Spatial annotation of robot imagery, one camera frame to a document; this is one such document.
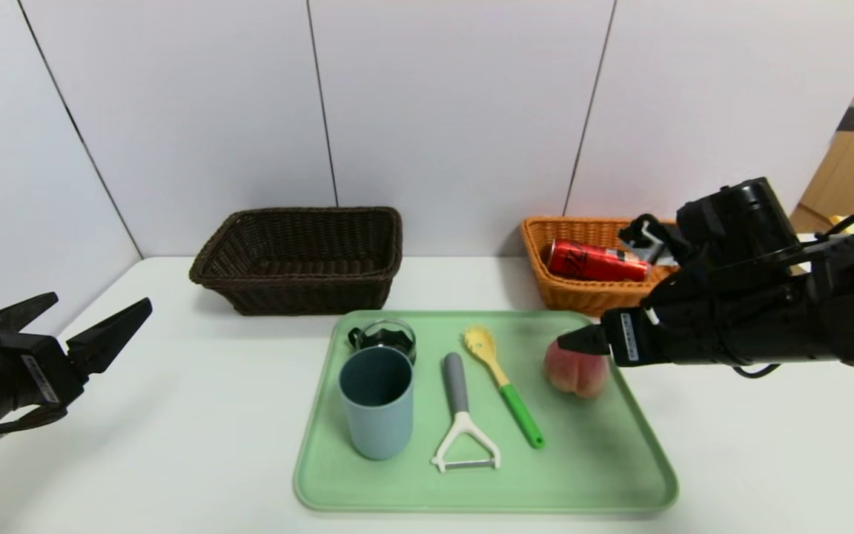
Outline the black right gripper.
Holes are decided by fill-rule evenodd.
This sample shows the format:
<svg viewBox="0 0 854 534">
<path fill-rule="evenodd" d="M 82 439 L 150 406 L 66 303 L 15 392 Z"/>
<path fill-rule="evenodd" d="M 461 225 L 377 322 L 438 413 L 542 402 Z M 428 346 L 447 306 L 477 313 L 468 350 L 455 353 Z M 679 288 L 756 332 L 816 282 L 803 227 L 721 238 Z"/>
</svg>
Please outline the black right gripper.
<svg viewBox="0 0 854 534">
<path fill-rule="evenodd" d="M 619 367 L 721 364 L 721 341 L 712 327 L 711 294 L 687 276 L 670 276 L 637 307 L 610 309 L 602 325 L 565 332 L 560 349 L 612 355 Z"/>
</svg>

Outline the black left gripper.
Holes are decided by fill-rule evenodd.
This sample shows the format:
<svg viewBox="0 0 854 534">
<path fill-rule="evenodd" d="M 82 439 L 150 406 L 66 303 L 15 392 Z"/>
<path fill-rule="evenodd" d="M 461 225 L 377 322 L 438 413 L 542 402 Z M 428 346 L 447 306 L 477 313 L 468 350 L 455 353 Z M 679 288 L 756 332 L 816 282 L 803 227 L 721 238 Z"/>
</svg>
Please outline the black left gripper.
<svg viewBox="0 0 854 534">
<path fill-rule="evenodd" d="M 66 355 L 54 337 L 19 334 L 58 301 L 44 293 L 0 309 L 0 434 L 67 415 L 90 376 L 108 369 L 153 312 L 151 300 L 142 298 L 67 339 Z"/>
</svg>

